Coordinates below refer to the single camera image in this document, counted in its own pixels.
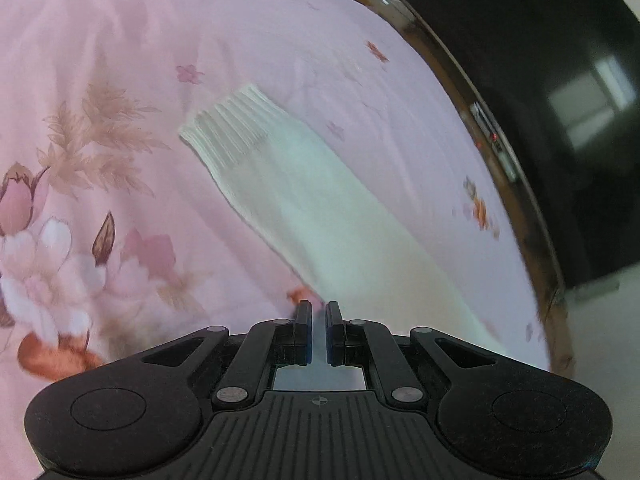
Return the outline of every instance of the leaf print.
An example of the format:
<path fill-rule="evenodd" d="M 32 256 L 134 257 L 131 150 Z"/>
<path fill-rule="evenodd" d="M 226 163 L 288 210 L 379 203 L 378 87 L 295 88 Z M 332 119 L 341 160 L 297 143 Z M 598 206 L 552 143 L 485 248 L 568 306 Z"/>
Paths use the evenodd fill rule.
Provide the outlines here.
<path fill-rule="evenodd" d="M 370 41 L 367 41 L 367 46 L 369 47 L 369 50 L 371 51 L 371 53 L 374 56 L 376 56 L 380 61 L 382 61 L 383 63 L 387 63 L 389 61 L 387 57 L 384 54 L 382 54 L 382 52 L 380 52 L 373 43 L 371 43 Z"/>
<path fill-rule="evenodd" d="M 15 325 L 15 319 L 9 314 L 4 304 L 4 296 L 0 290 L 0 328 L 11 328 Z"/>
<path fill-rule="evenodd" d="M 113 221 L 113 215 L 111 211 L 107 213 L 107 218 L 104 219 L 98 235 L 95 237 L 94 244 L 91 248 L 91 252 L 94 255 L 96 266 L 105 265 L 111 250 L 113 249 L 113 243 L 115 241 L 116 227 Z"/>
<path fill-rule="evenodd" d="M 128 192 L 135 190 L 147 196 L 154 196 L 151 188 L 136 176 L 140 170 L 133 166 L 132 156 L 111 155 L 109 153 L 88 156 L 82 160 L 82 171 L 89 182 L 104 190 L 113 187 Z"/>
<path fill-rule="evenodd" d="M 185 272 L 176 283 L 158 287 L 158 296 L 168 306 L 180 312 L 204 313 L 200 302 L 191 294 L 196 286 L 208 278 L 208 274 Z"/>
<path fill-rule="evenodd" d="M 68 110 L 66 101 L 58 108 L 58 113 L 44 119 L 53 134 L 49 140 L 66 152 L 75 152 L 82 147 L 84 117 L 76 116 Z"/>
<path fill-rule="evenodd" d="M 152 148 L 167 149 L 164 142 L 155 140 L 152 134 L 125 123 L 94 124 L 90 130 L 90 142 L 114 150 L 151 153 Z"/>
<path fill-rule="evenodd" d="M 133 306 L 122 317 L 109 319 L 102 325 L 100 331 L 98 332 L 98 335 L 100 337 L 112 338 L 116 337 L 119 334 L 122 334 L 122 332 L 124 332 L 126 328 L 134 326 L 136 318 L 142 312 L 142 307 L 142 303 L 137 303 L 136 306 Z"/>
<path fill-rule="evenodd" d="M 287 299 L 293 303 L 294 306 L 298 306 L 300 301 L 311 300 L 314 296 L 315 294 L 306 285 L 301 285 L 287 292 Z"/>
<path fill-rule="evenodd" d="M 473 214 L 473 218 L 476 220 L 478 227 L 481 231 L 491 231 L 495 240 L 500 239 L 500 226 L 498 222 L 493 218 L 490 218 L 487 213 L 486 203 L 483 199 L 478 196 L 478 190 L 476 188 L 476 184 L 467 177 L 463 182 L 463 187 L 466 190 L 466 194 L 472 200 L 473 209 L 469 207 L 469 205 L 463 205 L 463 212 L 465 216 L 470 219 L 471 212 Z"/>
<path fill-rule="evenodd" d="M 18 347 L 20 366 L 37 377 L 50 381 L 60 381 L 88 370 L 102 366 L 102 358 L 86 349 L 89 333 L 78 338 L 60 337 L 56 348 L 44 344 L 36 334 L 29 333 Z"/>
<path fill-rule="evenodd" d="M 44 119 L 53 133 L 49 134 L 47 151 L 37 150 L 38 161 L 49 169 L 49 185 L 76 200 L 77 188 L 93 189 L 94 186 L 105 191 L 115 188 L 154 196 L 138 176 L 140 170 L 134 165 L 134 159 L 114 152 L 167 150 L 168 146 L 155 139 L 151 132 L 131 124 L 143 119 L 145 114 L 160 110 L 141 106 L 137 99 L 127 96 L 125 89 L 114 88 L 104 74 L 100 74 L 104 69 L 104 59 L 100 58 L 98 74 L 87 85 L 81 102 L 83 114 L 73 113 L 64 101 L 54 115 Z M 82 149 L 89 144 L 111 152 L 85 156 Z"/>
<path fill-rule="evenodd" d="M 89 83 L 82 109 L 93 123 L 99 120 L 130 121 L 143 119 L 143 113 L 159 112 L 154 107 L 140 107 L 137 99 L 129 99 L 125 89 L 113 88 L 108 81 Z"/>

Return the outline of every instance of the screw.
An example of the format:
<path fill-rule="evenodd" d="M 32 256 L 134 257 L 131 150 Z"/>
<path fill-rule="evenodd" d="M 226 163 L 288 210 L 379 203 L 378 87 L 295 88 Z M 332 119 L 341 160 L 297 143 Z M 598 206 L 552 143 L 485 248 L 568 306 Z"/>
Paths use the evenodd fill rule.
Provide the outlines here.
<path fill-rule="evenodd" d="M 422 392 L 418 388 L 402 386 L 393 390 L 391 396 L 398 402 L 416 402 L 422 398 Z"/>
<path fill-rule="evenodd" d="M 226 388 L 220 388 L 216 397 L 218 400 L 222 402 L 240 402 L 241 400 L 245 400 L 249 394 L 244 388 L 239 388 L 238 386 L 228 386 Z"/>

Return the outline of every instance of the floral bedspread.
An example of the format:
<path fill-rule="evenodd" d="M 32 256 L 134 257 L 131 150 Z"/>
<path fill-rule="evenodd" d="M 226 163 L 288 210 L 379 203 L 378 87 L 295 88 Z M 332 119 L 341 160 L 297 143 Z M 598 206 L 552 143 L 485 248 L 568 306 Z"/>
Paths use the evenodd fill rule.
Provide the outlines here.
<path fill-rule="evenodd" d="M 22 417 L 50 381 L 209 324 L 245 332 L 289 316 L 304 294 L 178 138 L 194 113 L 247 82 L 323 136 L 511 355 L 548 367 L 482 158 L 430 69 L 364 7 L 0 8 L 0 478 L 39 475 Z M 402 298 L 390 308 L 401 318 Z"/>

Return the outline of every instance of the white sock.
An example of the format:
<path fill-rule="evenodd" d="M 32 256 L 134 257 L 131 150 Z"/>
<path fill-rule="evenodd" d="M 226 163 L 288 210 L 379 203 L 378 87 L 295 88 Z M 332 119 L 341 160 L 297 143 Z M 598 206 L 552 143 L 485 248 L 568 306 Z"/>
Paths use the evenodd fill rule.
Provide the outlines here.
<path fill-rule="evenodd" d="M 181 136 L 238 214 L 345 319 L 429 326 L 505 353 L 409 232 L 322 139 L 256 87 Z"/>

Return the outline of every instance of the pink bedsheet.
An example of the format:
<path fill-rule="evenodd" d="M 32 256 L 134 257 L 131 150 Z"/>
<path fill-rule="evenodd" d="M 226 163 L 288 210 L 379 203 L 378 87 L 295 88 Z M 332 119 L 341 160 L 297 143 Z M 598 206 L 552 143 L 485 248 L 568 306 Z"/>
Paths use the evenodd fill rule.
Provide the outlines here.
<path fill-rule="evenodd" d="M 209 324 L 245 332 L 290 314 L 287 294 L 303 284 L 178 140 L 196 111 L 247 82 L 325 139 L 511 356 L 548 367 L 482 158 L 427 65 L 365 7 L 0 0 L 0 9 L 0 478 L 39 474 L 22 416 L 50 380 Z M 402 318 L 402 298 L 390 308 Z"/>

